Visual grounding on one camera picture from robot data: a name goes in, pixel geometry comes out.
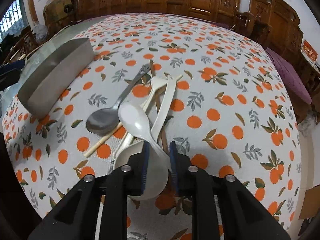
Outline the white plastic rice ladle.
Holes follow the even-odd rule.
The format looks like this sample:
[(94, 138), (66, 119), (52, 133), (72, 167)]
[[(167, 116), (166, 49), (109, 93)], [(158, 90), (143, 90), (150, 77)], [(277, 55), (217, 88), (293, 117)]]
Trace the white plastic rice ladle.
[[(164, 125), (167, 117), (173, 96), (176, 89), (176, 79), (172, 76), (167, 76), (167, 84), (165, 85), (166, 90), (163, 97), (161, 107), (157, 118), (151, 127), (151, 135), (157, 142), (161, 128)], [(143, 146), (143, 139), (134, 137), (134, 140), (125, 147), (117, 156), (114, 162), (114, 168), (125, 165), (131, 155), (139, 153)], [(146, 184), (144, 193), (141, 196), (131, 196), (134, 200), (147, 200), (158, 196), (165, 188), (169, 176), (169, 170), (164, 166), (159, 156), (150, 147), (148, 171), (146, 177)]]

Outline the white plastic soup spoon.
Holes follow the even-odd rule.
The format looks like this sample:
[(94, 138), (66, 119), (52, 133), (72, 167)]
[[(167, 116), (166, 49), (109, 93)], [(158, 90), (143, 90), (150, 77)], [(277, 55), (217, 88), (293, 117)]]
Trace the white plastic soup spoon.
[(170, 158), (153, 139), (150, 122), (143, 109), (130, 102), (124, 102), (118, 109), (118, 116), (124, 128), (134, 137), (146, 140), (159, 156), (164, 166), (171, 171)]

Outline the cream plastic chopstick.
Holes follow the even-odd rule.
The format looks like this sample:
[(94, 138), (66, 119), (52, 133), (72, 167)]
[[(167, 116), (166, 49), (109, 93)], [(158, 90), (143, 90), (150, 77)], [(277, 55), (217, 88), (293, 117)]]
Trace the cream plastic chopstick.
[(106, 142), (118, 129), (122, 127), (122, 123), (119, 122), (117, 126), (107, 133), (107, 135), (103, 136), (94, 146), (92, 146), (85, 154), (84, 156), (86, 158), (89, 158), (104, 142)]

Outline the stainless steel spoon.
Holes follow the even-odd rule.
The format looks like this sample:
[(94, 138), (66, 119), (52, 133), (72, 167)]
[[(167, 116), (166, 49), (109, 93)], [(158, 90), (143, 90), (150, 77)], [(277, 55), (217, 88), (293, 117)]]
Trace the stainless steel spoon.
[(128, 96), (138, 80), (147, 74), (150, 69), (150, 63), (143, 65), (131, 83), (122, 91), (112, 107), (103, 108), (92, 113), (86, 121), (87, 130), (93, 134), (104, 136), (116, 128), (119, 122), (118, 108), (120, 104)]

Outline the stainless steel utensil tray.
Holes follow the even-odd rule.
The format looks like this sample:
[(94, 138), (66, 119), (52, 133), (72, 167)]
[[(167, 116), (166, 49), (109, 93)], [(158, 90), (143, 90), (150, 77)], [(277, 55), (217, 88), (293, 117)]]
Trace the stainless steel utensil tray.
[(95, 56), (89, 38), (70, 40), (50, 54), (20, 88), (17, 97), (34, 117), (44, 118), (63, 91)]

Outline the window with grille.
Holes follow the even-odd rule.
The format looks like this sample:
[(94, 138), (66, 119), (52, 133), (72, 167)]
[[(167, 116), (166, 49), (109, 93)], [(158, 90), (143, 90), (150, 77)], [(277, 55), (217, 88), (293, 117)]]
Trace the window with grille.
[(1, 19), (1, 41), (7, 35), (20, 35), (21, 31), (28, 25), (23, 0), (14, 0)]

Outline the stacked cardboard boxes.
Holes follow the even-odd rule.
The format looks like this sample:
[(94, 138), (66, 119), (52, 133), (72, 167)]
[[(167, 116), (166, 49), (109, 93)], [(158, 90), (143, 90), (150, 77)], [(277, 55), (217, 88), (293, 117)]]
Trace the stacked cardboard boxes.
[(73, 11), (72, 0), (48, 0), (43, 9), (44, 22), (47, 27), (59, 20), (67, 20)]

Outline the orange print tablecloth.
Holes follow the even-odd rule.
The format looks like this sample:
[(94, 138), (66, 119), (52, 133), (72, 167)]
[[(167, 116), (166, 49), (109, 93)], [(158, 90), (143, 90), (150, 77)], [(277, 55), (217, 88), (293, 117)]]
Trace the orange print tablecloth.
[[(43, 119), (18, 99), (31, 73), (59, 46), (87, 38), (95, 53)], [(191, 18), (126, 14), (70, 27), (37, 51), (19, 82), (2, 94), (2, 126), (12, 174), (1, 183), (1, 209), (20, 238), (85, 175), (112, 171), (121, 128), (99, 140), (86, 128), (111, 107), (140, 68), (178, 78), (164, 126), (168, 141), (209, 174), (232, 174), (288, 230), (301, 181), (299, 133), (282, 79), (257, 43)]]

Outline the purple seat cushion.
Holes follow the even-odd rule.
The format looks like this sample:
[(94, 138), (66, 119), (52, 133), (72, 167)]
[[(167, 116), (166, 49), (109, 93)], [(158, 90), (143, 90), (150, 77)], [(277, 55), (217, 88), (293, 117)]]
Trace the purple seat cushion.
[(312, 103), (311, 96), (302, 83), (302, 80), (298, 76), (294, 67), (270, 48), (266, 48), (265, 51), (273, 62), (284, 85), (302, 101), (310, 105)]

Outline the red gold gift box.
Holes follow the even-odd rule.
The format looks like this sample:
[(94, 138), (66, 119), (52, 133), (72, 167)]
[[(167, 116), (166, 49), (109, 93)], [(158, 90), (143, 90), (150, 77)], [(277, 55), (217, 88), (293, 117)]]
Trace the red gold gift box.
[(302, 53), (304, 53), (312, 62), (317, 61), (318, 53), (307, 40), (304, 40), (302, 43)]

